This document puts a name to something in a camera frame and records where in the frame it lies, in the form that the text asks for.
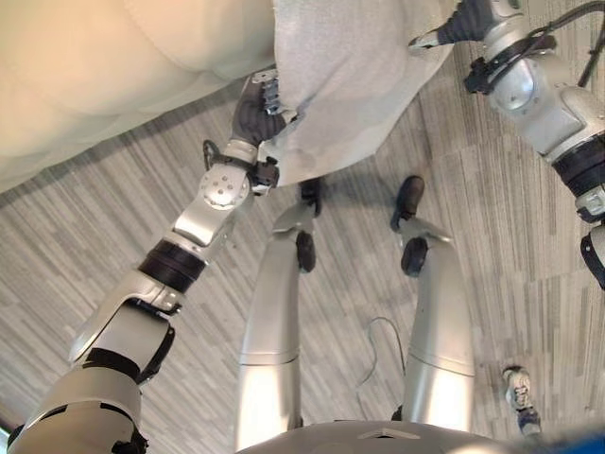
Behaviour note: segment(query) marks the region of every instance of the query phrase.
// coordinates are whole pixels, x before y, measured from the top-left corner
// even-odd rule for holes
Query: sneaker
[[[507,402],[517,412],[521,433],[528,436],[542,432],[540,413],[533,408],[529,395],[531,382],[527,370],[521,366],[511,366],[505,369],[502,377],[507,384]]]
[[[529,373],[521,366],[511,366],[502,373],[507,384],[506,398],[509,405],[515,411],[530,409],[533,407],[529,396],[531,382]]]

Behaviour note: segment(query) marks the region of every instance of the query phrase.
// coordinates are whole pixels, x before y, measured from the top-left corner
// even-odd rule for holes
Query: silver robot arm
[[[139,385],[160,370],[175,337],[169,319],[184,294],[250,208],[279,176],[257,163],[259,144],[284,126],[271,110],[275,74],[254,75],[240,97],[233,136],[213,157],[199,192],[164,238],[82,327],[63,376],[13,432],[9,454],[142,454]]]
[[[486,57],[473,63],[465,85],[471,93],[490,97],[492,106],[557,170],[576,197],[580,217],[600,224],[581,241],[581,252],[605,288],[605,107],[579,86],[585,85],[588,70],[579,84],[570,79],[548,34],[580,15],[605,12],[605,2],[589,2],[531,33],[520,8],[519,0],[464,0],[446,24],[416,38],[410,47],[485,44]],[[604,44],[604,30],[592,65]]]

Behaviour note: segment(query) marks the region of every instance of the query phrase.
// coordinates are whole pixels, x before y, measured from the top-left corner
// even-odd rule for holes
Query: fabric
[[[449,0],[274,0],[280,98],[299,120],[263,152],[280,185],[374,154],[451,47],[412,55],[416,35],[445,22]]]
[[[0,192],[273,63],[271,0],[0,0]]]

